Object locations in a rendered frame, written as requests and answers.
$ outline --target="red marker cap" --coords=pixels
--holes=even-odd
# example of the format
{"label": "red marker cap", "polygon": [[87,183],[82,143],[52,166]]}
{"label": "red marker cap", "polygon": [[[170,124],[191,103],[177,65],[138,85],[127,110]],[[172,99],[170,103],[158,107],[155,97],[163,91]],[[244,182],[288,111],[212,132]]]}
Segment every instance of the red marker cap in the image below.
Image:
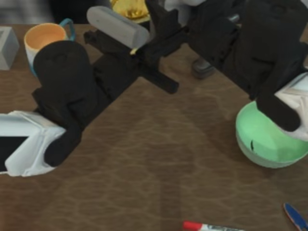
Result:
{"label": "red marker cap", "polygon": [[192,231],[197,231],[202,228],[201,223],[196,223],[196,222],[191,222],[191,221],[185,221],[183,222],[183,229],[184,230],[192,230]]}

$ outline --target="blue object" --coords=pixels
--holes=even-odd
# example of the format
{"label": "blue object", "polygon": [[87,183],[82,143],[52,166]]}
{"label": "blue object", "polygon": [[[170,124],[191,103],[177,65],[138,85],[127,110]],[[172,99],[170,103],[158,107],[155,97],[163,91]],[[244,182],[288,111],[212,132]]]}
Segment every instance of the blue object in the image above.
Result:
{"label": "blue object", "polygon": [[71,37],[69,37],[69,40],[75,41],[76,33],[74,28],[74,22],[72,19],[66,18],[64,19],[59,25],[62,27],[65,27],[67,24],[69,24],[69,29],[71,31]]}
{"label": "blue object", "polygon": [[307,222],[303,219],[303,217],[299,214],[299,212],[297,212],[295,208],[293,208],[289,204],[284,204],[283,207],[289,219],[298,228],[298,230],[308,230]]}

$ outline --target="mug handle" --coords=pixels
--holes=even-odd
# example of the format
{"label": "mug handle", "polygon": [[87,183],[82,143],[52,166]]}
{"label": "mug handle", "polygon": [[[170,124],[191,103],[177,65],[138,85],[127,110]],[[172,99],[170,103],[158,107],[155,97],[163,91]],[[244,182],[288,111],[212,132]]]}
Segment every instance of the mug handle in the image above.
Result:
{"label": "mug handle", "polygon": [[75,28],[74,28],[73,20],[70,19],[70,18],[66,18],[62,22],[60,22],[59,25],[62,26],[62,27],[65,27],[67,24],[69,24],[69,29],[71,31],[71,37],[69,38],[69,40],[75,41],[76,34],[75,34]]}

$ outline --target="gold object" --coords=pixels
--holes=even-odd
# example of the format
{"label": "gold object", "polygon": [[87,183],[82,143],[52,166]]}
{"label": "gold object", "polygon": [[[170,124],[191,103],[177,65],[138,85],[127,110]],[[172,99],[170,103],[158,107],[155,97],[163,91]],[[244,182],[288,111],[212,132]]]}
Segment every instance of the gold object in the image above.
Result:
{"label": "gold object", "polygon": [[111,0],[112,9],[118,14],[138,22],[149,20],[145,0]]}

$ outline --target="table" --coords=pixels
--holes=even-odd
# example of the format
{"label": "table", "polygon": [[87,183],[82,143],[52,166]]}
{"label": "table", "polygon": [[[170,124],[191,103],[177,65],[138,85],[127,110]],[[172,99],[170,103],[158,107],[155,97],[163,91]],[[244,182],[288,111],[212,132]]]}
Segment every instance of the table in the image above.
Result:
{"label": "table", "polygon": [[[13,25],[21,45],[30,27]],[[76,25],[77,41],[84,44],[90,29]],[[86,49],[92,62],[100,56]],[[180,82],[177,94],[136,81],[52,173],[0,176],[0,230],[180,231],[183,220],[295,230],[282,203],[308,217],[308,159],[280,170],[248,161],[234,128],[248,97],[220,73],[194,79],[197,57],[183,46],[162,61],[162,71]],[[0,111],[33,110],[38,86],[22,45],[11,71],[0,72]]]}

